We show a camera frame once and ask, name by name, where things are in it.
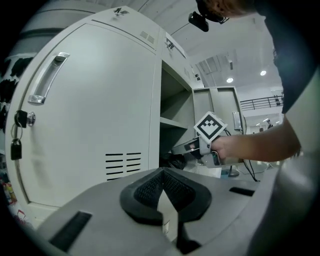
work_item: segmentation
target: hand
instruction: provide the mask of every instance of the hand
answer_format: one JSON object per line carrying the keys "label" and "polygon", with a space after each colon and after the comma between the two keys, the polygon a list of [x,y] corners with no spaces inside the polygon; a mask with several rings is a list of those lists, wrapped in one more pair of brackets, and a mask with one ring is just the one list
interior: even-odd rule
{"label": "hand", "polygon": [[211,150],[217,151],[219,158],[222,160],[227,158],[225,138],[226,137],[224,137],[224,136],[219,137],[211,143]]}

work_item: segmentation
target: shelf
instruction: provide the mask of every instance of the shelf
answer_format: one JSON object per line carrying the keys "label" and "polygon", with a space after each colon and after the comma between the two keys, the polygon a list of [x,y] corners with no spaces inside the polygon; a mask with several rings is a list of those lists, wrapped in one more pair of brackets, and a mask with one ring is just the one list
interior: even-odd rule
{"label": "shelf", "polygon": [[179,122],[172,121],[170,119],[160,117],[160,128],[167,129],[167,128],[182,128],[188,129],[188,126],[183,125]]}

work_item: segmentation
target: white cabinet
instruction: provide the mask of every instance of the white cabinet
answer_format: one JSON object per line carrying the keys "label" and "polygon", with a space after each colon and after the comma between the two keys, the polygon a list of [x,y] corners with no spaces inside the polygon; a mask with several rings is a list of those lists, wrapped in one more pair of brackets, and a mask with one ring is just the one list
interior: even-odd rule
{"label": "white cabinet", "polygon": [[122,7],[121,9],[121,11],[124,13],[119,13],[119,15],[114,13],[116,9],[117,8],[113,8],[98,12],[90,16],[90,19],[92,21],[107,24],[120,29],[123,32],[129,33],[130,35],[142,41],[144,44],[147,44],[156,50],[160,31],[159,25],[141,13],[126,6]]}
{"label": "white cabinet", "polygon": [[[60,52],[69,56],[51,69]],[[21,140],[29,201],[60,207],[98,183],[148,169],[155,58],[140,44],[88,24],[51,51],[21,107],[36,115]],[[50,81],[43,104],[28,102],[37,82],[45,90]]]}
{"label": "white cabinet", "polygon": [[188,84],[194,82],[194,73],[188,56],[168,33],[165,33],[162,42],[162,59]]}

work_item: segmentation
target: keyhole lock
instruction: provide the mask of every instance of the keyhole lock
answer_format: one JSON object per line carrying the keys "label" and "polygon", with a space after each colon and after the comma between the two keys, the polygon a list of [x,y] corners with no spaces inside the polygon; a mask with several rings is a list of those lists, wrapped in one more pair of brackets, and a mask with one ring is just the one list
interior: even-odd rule
{"label": "keyhole lock", "polygon": [[30,112],[28,113],[28,115],[26,116],[26,124],[28,126],[33,126],[36,122],[36,114],[34,112]]}

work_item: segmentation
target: ceiling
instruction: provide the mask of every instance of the ceiling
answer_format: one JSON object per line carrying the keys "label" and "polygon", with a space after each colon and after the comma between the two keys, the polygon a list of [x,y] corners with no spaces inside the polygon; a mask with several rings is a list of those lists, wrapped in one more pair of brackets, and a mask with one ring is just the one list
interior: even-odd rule
{"label": "ceiling", "polygon": [[[264,17],[257,13],[230,19],[225,24],[209,22],[203,32],[188,22],[189,14],[197,11],[196,0],[82,0],[107,9],[129,6],[147,16],[182,46],[192,64],[202,73],[207,86],[244,86],[267,80],[281,83],[273,64],[273,42]],[[207,60],[211,70],[202,68]],[[261,70],[267,74],[262,78]],[[227,78],[234,81],[227,83]]]}

